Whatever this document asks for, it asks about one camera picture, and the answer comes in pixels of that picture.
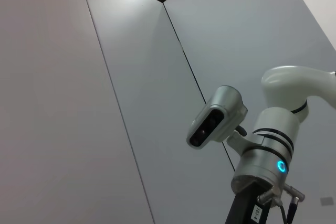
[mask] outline white wall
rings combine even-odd
[[[221,144],[186,144],[204,102],[162,3],[88,3],[155,223],[224,223],[233,170]]]
[[[336,52],[303,0],[167,0],[165,6],[205,98],[220,85],[236,87],[249,109],[248,131],[266,107],[260,79],[267,69],[336,69]],[[296,223],[332,223],[334,207],[321,207],[320,197],[336,197],[336,112],[317,98],[309,107],[287,182],[307,195]],[[239,156],[229,151],[237,165]],[[283,200],[287,205],[289,197]],[[279,209],[268,223],[282,223]]]
[[[0,223],[153,223],[86,1],[0,6]]]
[[[336,0],[303,0],[336,48]]]

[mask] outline camera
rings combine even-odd
[[[202,149],[210,140],[224,141],[247,114],[240,93],[231,86],[219,87],[193,121],[187,143]]]

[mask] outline robotic arm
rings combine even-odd
[[[307,97],[322,97],[336,109],[336,74],[306,67],[268,70],[262,88],[269,108],[263,110],[246,138],[235,131],[247,109],[240,93],[219,87],[196,117],[187,137],[189,146],[203,148],[209,141],[227,143],[240,161],[231,182],[236,197],[226,224],[266,223],[270,207],[281,208],[284,223],[292,223],[298,202],[305,196],[285,183],[300,123],[308,116]],[[286,215],[282,191],[292,196]]]

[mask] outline blue led ring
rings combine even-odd
[[[282,160],[278,162],[278,168],[282,173],[286,172],[286,165]]]

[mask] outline wall seam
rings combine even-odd
[[[206,103],[205,98],[204,98],[204,96],[203,96],[203,93],[202,93],[202,91],[201,91],[200,85],[199,85],[198,82],[197,82],[197,79],[196,79],[196,77],[195,77],[194,71],[193,71],[193,69],[192,69],[192,67],[191,67],[191,65],[190,65],[190,63],[189,63],[189,60],[188,60],[187,55],[185,54],[185,51],[184,51],[183,46],[182,46],[182,44],[181,44],[181,41],[180,41],[180,39],[179,39],[179,37],[178,37],[178,35],[177,35],[177,32],[176,32],[175,27],[174,27],[174,25],[173,25],[173,23],[172,23],[172,20],[170,19],[170,16],[169,16],[169,14],[168,14],[167,8],[166,8],[166,6],[164,5],[164,3],[162,3],[162,4],[163,4],[163,7],[164,7],[164,9],[165,9],[165,11],[166,11],[166,13],[167,13],[167,16],[168,16],[168,18],[169,18],[170,24],[172,25],[172,27],[173,27],[173,29],[174,29],[175,35],[176,35],[176,37],[177,37],[177,40],[178,40],[178,42],[179,42],[180,45],[181,45],[181,48],[182,48],[184,57],[185,57],[185,59],[186,59],[186,61],[187,61],[187,63],[188,63],[188,66],[189,66],[189,68],[190,68],[191,73],[193,74],[193,77],[194,77],[195,82],[196,82],[196,84],[197,84],[198,90],[199,90],[199,92],[201,93],[201,96],[202,96],[202,98],[203,98],[204,103]],[[231,163],[232,169],[233,169],[234,172],[236,172],[236,170],[235,170],[235,168],[234,168],[234,166],[233,166],[233,163],[232,163],[232,161],[231,161],[231,158],[230,158],[230,156],[229,156],[229,154],[228,154],[228,152],[227,152],[227,150],[226,150],[226,147],[225,147],[225,145],[224,145],[224,142],[222,142],[222,144],[223,144],[224,150],[225,150],[225,152],[226,152],[226,155],[227,155],[227,157],[228,157],[228,159],[229,159],[229,161],[230,161],[230,163]]]
[[[98,35],[98,32],[97,32],[97,28],[96,28],[96,23],[95,23],[95,21],[93,20],[93,16],[92,16],[92,13],[91,13],[91,8],[90,8],[90,6],[89,6],[89,2],[88,2],[88,0],[85,0],[85,1],[86,1],[87,6],[88,6],[88,10],[89,10],[89,13],[90,13],[90,17],[91,17],[91,20],[92,20],[92,23],[93,23],[93,27],[94,27],[95,33],[96,33],[96,35],[97,35],[97,40],[98,40],[98,43],[99,43],[99,47],[100,47],[101,53],[102,53],[102,55],[103,55],[103,59],[104,59],[104,62],[105,62],[105,66],[106,66],[106,69],[107,69],[107,73],[108,73],[109,78],[110,78],[110,82],[111,82],[111,85],[112,85],[112,89],[113,89],[115,98],[116,98],[116,100],[117,100],[117,104],[118,104],[118,108],[119,108],[120,115],[121,115],[121,118],[122,118],[122,122],[123,122],[123,124],[124,124],[125,131],[126,131],[126,135],[127,135],[128,141],[129,141],[130,146],[131,146],[131,150],[132,150],[132,153],[133,153],[134,161],[135,161],[135,164],[136,164],[136,168],[137,168],[137,170],[138,170],[138,173],[139,173],[139,177],[140,177],[140,181],[141,181],[141,184],[142,184],[143,191],[144,191],[144,193],[145,193],[145,197],[146,197],[146,201],[147,201],[147,204],[148,204],[148,208],[149,208],[149,211],[150,211],[150,213],[151,213],[153,223],[155,224],[155,220],[154,220],[154,215],[153,215],[153,212],[152,212],[152,208],[151,208],[150,203],[149,203],[149,199],[148,199],[148,196],[147,196],[147,192],[146,192],[146,189],[145,189],[145,186],[144,186],[144,182],[143,182],[143,179],[142,179],[142,176],[141,176],[141,173],[140,173],[139,165],[138,165],[137,159],[136,159],[136,157],[135,157],[134,149],[133,149],[133,146],[132,146],[132,143],[131,143],[131,140],[130,140],[130,136],[129,136],[129,133],[128,133],[128,130],[127,130],[127,127],[126,127],[125,119],[124,119],[124,117],[123,117],[123,114],[122,114],[122,111],[121,111],[121,108],[120,108],[120,103],[119,103],[119,100],[118,100],[118,96],[117,96],[117,93],[116,93],[116,91],[115,91],[115,88],[114,88],[114,85],[113,85],[113,82],[112,82],[112,78],[111,78],[111,74],[110,74],[110,70],[109,70],[109,67],[108,67],[108,65],[107,65],[106,58],[105,58],[105,54],[104,54],[103,49],[102,49],[102,45],[101,45],[101,42],[100,42],[100,39],[99,39],[99,35]]]

